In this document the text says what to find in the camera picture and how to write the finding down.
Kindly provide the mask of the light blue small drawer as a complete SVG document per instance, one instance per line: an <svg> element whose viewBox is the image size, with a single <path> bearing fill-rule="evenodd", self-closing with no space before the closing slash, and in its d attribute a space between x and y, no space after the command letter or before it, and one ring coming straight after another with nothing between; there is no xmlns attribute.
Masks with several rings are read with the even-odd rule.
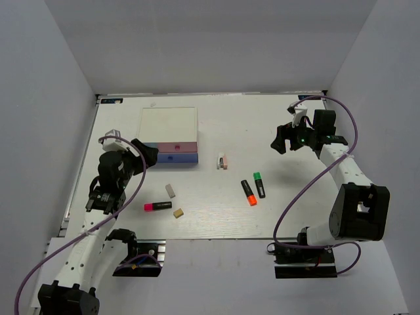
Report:
<svg viewBox="0 0 420 315"><path fill-rule="evenodd" d="M158 148L158 143L156 142L145 142L144 144L152 148Z"/></svg>

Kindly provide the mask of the pink drawer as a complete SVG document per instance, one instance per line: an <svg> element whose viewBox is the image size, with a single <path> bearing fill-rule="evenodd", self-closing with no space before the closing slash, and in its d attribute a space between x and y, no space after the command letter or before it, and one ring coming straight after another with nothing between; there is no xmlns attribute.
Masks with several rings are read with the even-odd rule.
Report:
<svg viewBox="0 0 420 315"><path fill-rule="evenodd" d="M197 153L197 142L158 142L157 148L161 153Z"/></svg>

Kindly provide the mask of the purple blue drawer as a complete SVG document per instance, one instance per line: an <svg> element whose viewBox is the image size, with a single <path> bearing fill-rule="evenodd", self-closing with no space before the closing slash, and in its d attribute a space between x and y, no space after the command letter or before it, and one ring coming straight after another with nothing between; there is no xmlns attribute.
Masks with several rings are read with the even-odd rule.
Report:
<svg viewBox="0 0 420 315"><path fill-rule="evenodd" d="M168 152L157 155L157 163L198 163L197 152Z"/></svg>

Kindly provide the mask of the pink cap black highlighter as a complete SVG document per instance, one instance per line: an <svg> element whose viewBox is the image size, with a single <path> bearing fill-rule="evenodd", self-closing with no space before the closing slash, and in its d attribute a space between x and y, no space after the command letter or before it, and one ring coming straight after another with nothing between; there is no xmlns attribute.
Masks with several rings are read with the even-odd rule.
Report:
<svg viewBox="0 0 420 315"><path fill-rule="evenodd" d="M164 201L164 202L157 202L157 203L146 203L144 204L144 211L145 212L153 212L153 211L160 211L172 208L171 201Z"/></svg>

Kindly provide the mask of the green cap black highlighter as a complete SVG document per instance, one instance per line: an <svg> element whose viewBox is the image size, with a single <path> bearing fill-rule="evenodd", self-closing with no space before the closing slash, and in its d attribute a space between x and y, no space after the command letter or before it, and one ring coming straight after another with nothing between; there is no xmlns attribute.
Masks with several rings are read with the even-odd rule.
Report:
<svg viewBox="0 0 420 315"><path fill-rule="evenodd" d="M265 193L265 189L264 189L261 174L259 172L255 172L255 173L253 173L253 178L254 178L254 181L255 181L255 185L257 187L257 193L258 193L259 197L260 198L265 198L266 193Z"/></svg>

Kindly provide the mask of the small white pink stapler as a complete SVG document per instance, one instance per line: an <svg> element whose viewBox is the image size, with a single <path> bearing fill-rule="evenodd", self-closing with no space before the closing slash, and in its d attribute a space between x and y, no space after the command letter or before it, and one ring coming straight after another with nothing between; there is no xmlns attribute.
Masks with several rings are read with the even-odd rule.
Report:
<svg viewBox="0 0 420 315"><path fill-rule="evenodd" d="M227 170L228 162L226 158L226 154L224 152L219 152L217 157L217 169Z"/></svg>

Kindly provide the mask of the orange cap black highlighter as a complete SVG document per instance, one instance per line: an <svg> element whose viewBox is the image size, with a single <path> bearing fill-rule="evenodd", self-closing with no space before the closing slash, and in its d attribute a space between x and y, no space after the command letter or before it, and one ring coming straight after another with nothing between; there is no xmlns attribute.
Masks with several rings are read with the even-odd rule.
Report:
<svg viewBox="0 0 420 315"><path fill-rule="evenodd" d="M257 199L255 198L255 195L251 189L251 187L249 186L249 183L247 180L242 180L241 181L241 187L243 188L243 191L245 193L245 196L250 204L250 206L254 206L257 204Z"/></svg>

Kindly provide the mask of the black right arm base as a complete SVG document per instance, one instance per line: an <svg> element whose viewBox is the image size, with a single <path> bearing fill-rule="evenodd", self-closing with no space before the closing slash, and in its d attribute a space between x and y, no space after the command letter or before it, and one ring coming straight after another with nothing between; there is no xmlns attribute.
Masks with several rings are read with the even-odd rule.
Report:
<svg viewBox="0 0 420 315"><path fill-rule="evenodd" d="M335 257L331 249L294 249L274 242L266 247L274 257L276 279L336 278Z"/></svg>

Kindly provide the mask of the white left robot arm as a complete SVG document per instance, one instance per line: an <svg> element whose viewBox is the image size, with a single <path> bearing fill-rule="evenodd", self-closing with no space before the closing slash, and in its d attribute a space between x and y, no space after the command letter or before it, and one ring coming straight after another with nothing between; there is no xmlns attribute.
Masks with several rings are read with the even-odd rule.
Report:
<svg viewBox="0 0 420 315"><path fill-rule="evenodd" d="M89 199L81 230L63 246L70 249L64 266L50 284L37 294L42 314L98 314L96 297L100 278L114 272L120 263L138 258L133 231L114 227L118 215L131 200L125 189L135 175L145 175L156 164L158 149L138 139L119 136L100 138L104 153L99 157L98 174L89 186Z"/></svg>

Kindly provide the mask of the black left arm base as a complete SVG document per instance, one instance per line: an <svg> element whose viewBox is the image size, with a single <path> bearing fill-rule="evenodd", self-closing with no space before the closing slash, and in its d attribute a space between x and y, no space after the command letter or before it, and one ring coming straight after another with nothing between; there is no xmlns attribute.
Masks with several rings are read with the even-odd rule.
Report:
<svg viewBox="0 0 420 315"><path fill-rule="evenodd" d="M165 240L137 241L137 256L123 260L113 277L157 278L163 268L165 252Z"/></svg>

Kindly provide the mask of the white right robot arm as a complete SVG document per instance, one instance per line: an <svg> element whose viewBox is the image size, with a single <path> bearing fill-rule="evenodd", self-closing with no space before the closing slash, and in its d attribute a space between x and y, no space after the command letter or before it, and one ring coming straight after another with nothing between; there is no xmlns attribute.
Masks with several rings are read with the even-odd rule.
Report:
<svg viewBox="0 0 420 315"><path fill-rule="evenodd" d="M359 168L349 153L348 142L336 135L333 110L316 110L312 126L304 114L296 113L293 121L277 128L270 145L280 154L308 146L327 167L338 194L325 223L308 226L297 236L297 256L306 262L320 254L321 247L350 241L379 241L385 233L390 192L375 185Z"/></svg>

